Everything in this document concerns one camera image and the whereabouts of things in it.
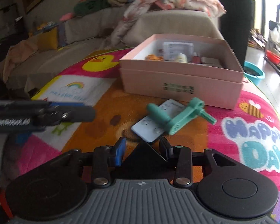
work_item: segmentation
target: beige sofa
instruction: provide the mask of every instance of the beige sofa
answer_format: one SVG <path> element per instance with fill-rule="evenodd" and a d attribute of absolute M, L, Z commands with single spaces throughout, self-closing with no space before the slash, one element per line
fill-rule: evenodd
<path fill-rule="evenodd" d="M 69 45 L 59 50 L 48 50 L 29 57 L 15 68 L 6 86 L 18 96 L 29 97 L 32 89 L 41 89 L 58 73 L 84 59 L 91 52 L 101 49 L 104 38 L 100 34 L 114 28 L 122 18 L 126 6 L 103 9 L 83 18 L 65 22 L 66 40 Z M 0 63 L 2 76 L 3 63 Z"/>
<path fill-rule="evenodd" d="M 15 68 L 6 83 L 18 95 L 28 96 L 32 89 L 41 89 L 62 70 L 104 48 L 100 35 L 115 28 L 128 5 L 103 9 L 82 18 L 65 22 L 66 40 L 62 50 L 36 53 Z M 178 33 L 223 38 L 218 31 L 218 19 L 206 13 L 189 10 L 155 11 L 144 14 L 123 38 L 123 46 L 136 46 L 154 33 Z"/>

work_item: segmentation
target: black gripper pad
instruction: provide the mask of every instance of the black gripper pad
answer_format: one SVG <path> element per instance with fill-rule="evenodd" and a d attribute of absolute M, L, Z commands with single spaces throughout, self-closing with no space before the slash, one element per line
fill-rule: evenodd
<path fill-rule="evenodd" d="M 71 214 L 46 222 L 15 217 L 11 224 L 277 224 L 268 216 L 231 220 L 206 210 L 192 191 L 175 188 L 167 180 L 116 180 L 95 189 Z"/>

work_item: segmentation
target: white card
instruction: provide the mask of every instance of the white card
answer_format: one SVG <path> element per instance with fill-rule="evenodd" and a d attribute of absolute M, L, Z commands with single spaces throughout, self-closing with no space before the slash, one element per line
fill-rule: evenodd
<path fill-rule="evenodd" d="M 184 42 L 163 43 L 164 60 L 175 60 L 176 56 L 181 53 L 186 55 L 188 62 L 191 61 L 194 53 L 194 44 Z"/>
<path fill-rule="evenodd" d="M 173 99 L 162 103 L 159 108 L 166 111 L 170 118 L 174 118 L 182 112 L 186 106 Z M 138 123 L 132 126 L 132 131 L 146 142 L 153 142 L 164 133 L 164 130 L 154 122 L 149 116 L 144 117 Z"/>

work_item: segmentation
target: pink box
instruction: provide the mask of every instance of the pink box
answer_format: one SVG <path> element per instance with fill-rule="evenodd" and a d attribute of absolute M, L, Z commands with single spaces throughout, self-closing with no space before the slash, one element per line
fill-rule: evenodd
<path fill-rule="evenodd" d="M 171 61 L 145 60 L 159 55 L 163 42 L 191 42 L 201 57 L 218 59 L 224 68 Z M 127 93 L 234 109 L 242 90 L 243 69 L 225 40 L 177 34 L 155 34 L 120 59 Z"/>

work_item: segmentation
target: play mat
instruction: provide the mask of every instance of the play mat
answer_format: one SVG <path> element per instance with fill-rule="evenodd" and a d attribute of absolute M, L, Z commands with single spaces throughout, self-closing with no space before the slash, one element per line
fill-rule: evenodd
<path fill-rule="evenodd" d="M 131 132 L 131 126 L 147 115 L 148 103 L 160 105 L 166 99 L 123 91 L 118 78 L 119 59 L 130 50 L 92 54 L 64 70 L 33 97 L 94 105 L 96 118 L 90 123 L 62 123 L 32 134 L 18 161 L 21 174 L 61 152 L 72 148 L 93 151 L 97 146 L 113 145 L 121 136 L 127 139 L 126 155 L 132 151 L 140 139 Z M 218 120 L 216 125 L 198 117 L 167 139 L 172 145 L 188 146 L 193 151 L 214 148 L 272 179 L 279 190 L 272 217 L 280 223 L 280 121 L 260 90 L 250 81 L 243 81 L 234 110 L 205 107 Z M 195 167 L 195 182 L 201 178 L 201 168 Z"/>

